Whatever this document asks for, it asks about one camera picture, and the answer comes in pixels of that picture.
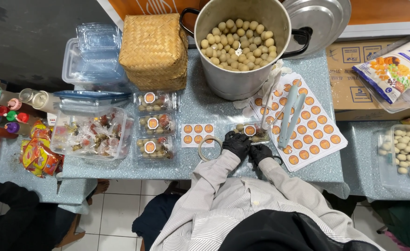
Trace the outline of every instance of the floor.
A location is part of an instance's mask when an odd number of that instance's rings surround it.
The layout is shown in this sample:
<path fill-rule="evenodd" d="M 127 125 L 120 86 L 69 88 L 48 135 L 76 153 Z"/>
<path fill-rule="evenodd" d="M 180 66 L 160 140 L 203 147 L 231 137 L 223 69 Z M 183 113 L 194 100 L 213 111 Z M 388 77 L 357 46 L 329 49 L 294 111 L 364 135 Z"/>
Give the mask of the floor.
<path fill-rule="evenodd" d="M 186 188 L 182 181 L 181 188 Z M 132 222 L 146 204 L 168 187 L 163 180 L 111 180 L 108 191 L 93 197 L 90 214 L 81 217 L 80 227 L 86 231 L 84 238 L 57 251 L 139 251 L 141 238 L 132 232 Z M 1 205 L 5 214 L 7 205 Z M 354 227 L 387 251 L 399 251 L 388 237 L 377 234 L 383 227 L 381 219 L 367 202 L 358 203 L 353 215 Z"/>

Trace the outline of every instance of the gray wall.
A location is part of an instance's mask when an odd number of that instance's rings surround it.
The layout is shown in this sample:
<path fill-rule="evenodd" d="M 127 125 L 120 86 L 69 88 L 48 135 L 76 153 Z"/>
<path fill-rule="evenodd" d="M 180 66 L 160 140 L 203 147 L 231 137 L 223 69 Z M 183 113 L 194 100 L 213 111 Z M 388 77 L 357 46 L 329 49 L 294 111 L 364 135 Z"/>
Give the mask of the gray wall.
<path fill-rule="evenodd" d="M 89 22 L 113 23 L 96 0 L 0 0 L 0 79 L 17 89 L 73 88 L 61 79 L 65 46 Z"/>

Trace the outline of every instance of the bowl of eggs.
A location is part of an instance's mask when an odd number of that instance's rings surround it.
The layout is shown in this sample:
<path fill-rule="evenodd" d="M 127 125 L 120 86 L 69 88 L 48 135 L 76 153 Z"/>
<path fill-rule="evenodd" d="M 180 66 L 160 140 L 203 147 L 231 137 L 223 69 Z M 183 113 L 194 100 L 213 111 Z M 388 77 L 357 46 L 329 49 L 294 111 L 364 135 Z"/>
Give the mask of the bowl of eggs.
<path fill-rule="evenodd" d="M 183 25 L 186 13 L 198 15 L 194 32 Z M 307 31 L 291 29 L 278 0 L 211 0 L 200 11 L 184 9 L 180 26 L 194 37 L 208 86 L 227 100 L 253 96 L 278 59 L 305 52 L 310 42 Z M 305 43 L 285 52 L 292 35 Z"/>

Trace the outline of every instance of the sticker sheet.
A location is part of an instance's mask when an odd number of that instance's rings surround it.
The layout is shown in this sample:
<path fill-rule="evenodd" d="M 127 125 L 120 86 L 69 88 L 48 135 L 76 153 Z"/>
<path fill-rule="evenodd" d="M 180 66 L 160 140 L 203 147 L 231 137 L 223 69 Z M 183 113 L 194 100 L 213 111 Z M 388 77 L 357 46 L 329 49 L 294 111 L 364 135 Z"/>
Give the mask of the sticker sheet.
<path fill-rule="evenodd" d="M 214 124 L 182 124 L 182 148 L 198 147 L 206 136 L 214 136 Z M 207 140 L 202 147 L 214 147 L 214 140 Z"/>
<path fill-rule="evenodd" d="M 266 121 L 273 121 L 275 117 L 280 115 L 271 127 L 270 137 L 289 172 L 296 172 L 306 165 L 347 146 L 347 140 L 327 115 L 301 75 L 294 72 L 282 76 L 280 84 L 284 85 L 284 91 L 282 93 L 273 92 L 271 108 L 264 109 L 261 96 L 254 96 L 250 101 L 250 105 L 259 120 L 262 119 L 264 112 L 266 112 Z M 277 142 L 279 141 L 283 118 L 282 109 L 286 105 L 289 89 L 292 85 L 298 85 L 298 94 L 306 93 L 306 99 L 302 111 L 298 114 L 297 125 L 292 132 L 290 141 L 283 149 L 278 148 Z M 292 107 L 289 119 L 291 120 L 294 115 L 296 114 Z"/>

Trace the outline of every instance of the aluminum pot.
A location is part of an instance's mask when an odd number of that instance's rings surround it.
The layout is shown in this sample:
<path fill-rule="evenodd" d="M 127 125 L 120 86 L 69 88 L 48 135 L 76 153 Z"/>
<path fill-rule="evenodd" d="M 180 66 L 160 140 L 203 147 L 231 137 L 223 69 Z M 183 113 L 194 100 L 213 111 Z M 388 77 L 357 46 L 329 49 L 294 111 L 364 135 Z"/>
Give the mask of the aluminum pot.
<path fill-rule="evenodd" d="M 188 30 L 182 18 L 186 13 L 197 14 L 194 33 Z M 273 32 L 273 39 L 277 48 L 277 57 L 268 65 L 254 71 L 235 72 L 221 69 L 212 64 L 200 51 L 200 44 L 208 33 L 220 22 L 228 19 L 257 21 L 265 26 L 265 30 Z M 310 34 L 304 30 L 291 29 L 290 18 L 286 9 L 278 0 L 211 0 L 202 10 L 186 8 L 180 14 L 180 26 L 188 35 L 194 37 L 205 77 L 210 89 L 218 96 L 227 100 L 242 100 L 256 94 L 262 84 L 269 77 L 273 64 L 278 59 L 299 55 L 308 48 Z M 292 35 L 302 38 L 303 48 L 286 52 Z"/>

